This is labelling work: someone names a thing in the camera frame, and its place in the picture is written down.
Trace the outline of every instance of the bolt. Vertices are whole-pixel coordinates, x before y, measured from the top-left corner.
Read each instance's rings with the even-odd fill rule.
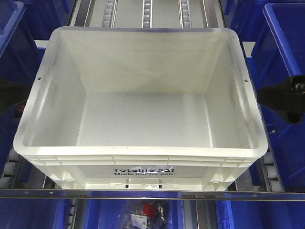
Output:
[[[300,92],[305,92],[305,82],[297,83],[295,85],[295,90]]]

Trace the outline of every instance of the plastic bag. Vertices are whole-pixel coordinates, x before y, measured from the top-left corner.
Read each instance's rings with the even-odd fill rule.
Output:
[[[165,200],[128,200],[118,229],[166,229],[168,209]]]

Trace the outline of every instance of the blue plastic bin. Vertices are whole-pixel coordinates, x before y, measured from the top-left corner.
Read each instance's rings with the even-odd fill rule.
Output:
[[[10,107],[7,111],[0,115],[0,126],[6,130],[10,128],[10,122],[12,121],[18,105]]]
[[[0,228],[67,229],[70,200],[0,199]]]
[[[254,63],[253,63],[253,60],[251,57],[247,58],[247,64],[248,64],[248,68],[251,72],[251,78],[252,78],[252,82],[254,83],[255,89],[261,88],[262,86],[261,86],[261,83],[259,80],[259,75],[257,73],[257,70],[254,66]],[[265,122],[267,131],[272,132],[275,129],[272,110],[270,110],[269,108],[264,107],[264,106],[261,106],[261,110],[263,113],[264,122]]]
[[[0,77],[31,85],[39,67],[39,52],[22,19],[25,6],[22,2],[0,1],[10,6],[0,8]]]
[[[177,197],[176,193],[164,192],[125,192],[124,196],[141,197]],[[116,229],[119,226],[120,217],[126,199],[88,199],[83,220],[82,229]],[[181,200],[168,200],[168,215],[166,229],[184,228],[183,203]]]
[[[8,123],[8,128],[4,128],[0,125],[0,173],[2,172],[9,155],[19,121],[20,119],[13,119]]]
[[[226,26],[234,30],[243,42],[257,41],[264,24],[263,8],[267,3],[305,0],[221,0]]]
[[[258,87],[277,84],[289,76],[305,74],[305,4],[270,3],[264,8],[266,23],[252,51]],[[276,140],[290,169],[282,171],[284,184],[305,187],[305,115],[300,124],[289,124],[271,110]]]
[[[58,27],[66,26],[75,0],[21,0],[25,21],[35,40],[48,40]]]
[[[218,229],[304,229],[304,202],[216,201]]]

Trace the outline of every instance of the black bracket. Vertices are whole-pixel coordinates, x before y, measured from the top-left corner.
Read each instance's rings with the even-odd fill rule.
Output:
[[[0,78],[0,115],[10,107],[26,101],[30,87],[21,83],[12,83]]]
[[[257,102],[277,112],[286,122],[301,123],[305,113],[305,75],[258,89]]]

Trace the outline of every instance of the red part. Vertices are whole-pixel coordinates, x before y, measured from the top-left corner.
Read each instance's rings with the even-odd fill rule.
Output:
[[[148,204],[148,203],[145,203],[144,204],[144,208],[143,208],[143,213],[147,216],[149,216],[150,218],[154,219],[154,216],[156,214],[156,211],[157,211],[157,208]]]

